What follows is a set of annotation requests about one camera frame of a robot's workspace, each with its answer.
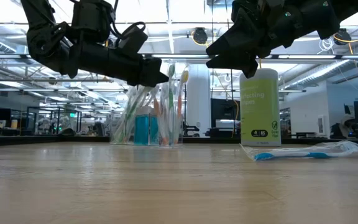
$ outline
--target toothbrush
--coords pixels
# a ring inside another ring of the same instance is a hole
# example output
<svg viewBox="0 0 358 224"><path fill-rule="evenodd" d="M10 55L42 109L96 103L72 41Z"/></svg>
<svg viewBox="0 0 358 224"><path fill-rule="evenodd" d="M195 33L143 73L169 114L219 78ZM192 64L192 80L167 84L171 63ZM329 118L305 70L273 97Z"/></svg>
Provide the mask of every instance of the toothbrush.
<svg viewBox="0 0 358 224"><path fill-rule="evenodd" d="M180 77L180 83L179 83L179 90L178 90L178 111L177 111L177 121L176 121L176 131L177 131L177 137L175 136L175 144L178 144L179 139L179 133L180 133L180 123L181 123L181 91L184 86L184 84L189 79L189 71L184 70Z"/></svg>
<svg viewBox="0 0 358 224"><path fill-rule="evenodd" d="M173 85L172 85L172 78L175 74L175 63L171 64L169 66L168 69L168 76L169 76L169 81L168 81L168 125L169 125L169 136L170 136L170 144L173 143L173 116L174 116L174 111L173 111Z"/></svg>
<svg viewBox="0 0 358 224"><path fill-rule="evenodd" d="M346 152L303 152L303 151L273 151L273 152L263 152L254 156L255 161L263 161L268 159L276 158L315 158L315 159L329 159L335 157L344 157L350 156L354 150L349 150Z"/></svg>
<svg viewBox="0 0 358 224"><path fill-rule="evenodd" d="M155 111L155 114L157 115L157 125L158 125L158 131L161 134L162 145L166 146L168 144L168 140L165 135L166 134L165 128L163 127L163 124L162 124L160 105L158 104L157 98L155 96L154 96L154 111Z"/></svg>

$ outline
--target table surface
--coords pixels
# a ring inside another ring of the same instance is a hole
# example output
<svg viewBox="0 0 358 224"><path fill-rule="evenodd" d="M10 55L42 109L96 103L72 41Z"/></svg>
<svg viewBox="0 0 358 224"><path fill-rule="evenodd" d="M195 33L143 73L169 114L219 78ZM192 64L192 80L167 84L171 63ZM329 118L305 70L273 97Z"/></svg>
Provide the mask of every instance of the table surface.
<svg viewBox="0 0 358 224"><path fill-rule="evenodd" d="M358 223L358 157L253 162L235 144L0 147L0 223Z"/></svg>

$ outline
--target packaged toothbrush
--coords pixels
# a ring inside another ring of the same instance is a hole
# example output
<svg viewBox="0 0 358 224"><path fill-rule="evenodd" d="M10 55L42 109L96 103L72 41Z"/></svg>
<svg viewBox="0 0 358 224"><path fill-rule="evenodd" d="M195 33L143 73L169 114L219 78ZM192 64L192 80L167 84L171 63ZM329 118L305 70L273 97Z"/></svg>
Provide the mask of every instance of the packaged toothbrush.
<svg viewBox="0 0 358 224"><path fill-rule="evenodd" d="M358 144L351 141L324 142L310 147L241 147L253 161L288 158L329 159L358 156Z"/></svg>

